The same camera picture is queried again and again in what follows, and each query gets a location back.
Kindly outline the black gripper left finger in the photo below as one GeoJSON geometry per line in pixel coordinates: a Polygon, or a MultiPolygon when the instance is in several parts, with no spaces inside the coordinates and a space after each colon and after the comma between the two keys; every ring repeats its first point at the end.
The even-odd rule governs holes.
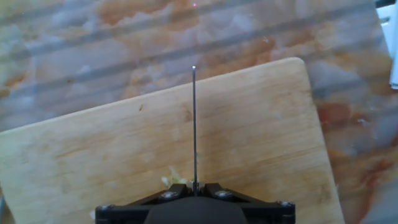
{"type": "Polygon", "coordinates": [[[187,196],[190,196],[190,187],[187,184],[173,184],[167,190],[127,205],[100,205],[95,208],[95,224],[144,223],[150,210],[156,205],[187,196]]]}

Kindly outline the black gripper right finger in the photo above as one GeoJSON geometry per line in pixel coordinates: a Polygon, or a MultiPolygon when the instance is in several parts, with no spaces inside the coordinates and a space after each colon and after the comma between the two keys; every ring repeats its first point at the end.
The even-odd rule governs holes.
{"type": "Polygon", "coordinates": [[[203,195],[237,205],[248,223],[295,224],[295,204],[289,201],[265,202],[218,183],[205,184],[203,195]]]}

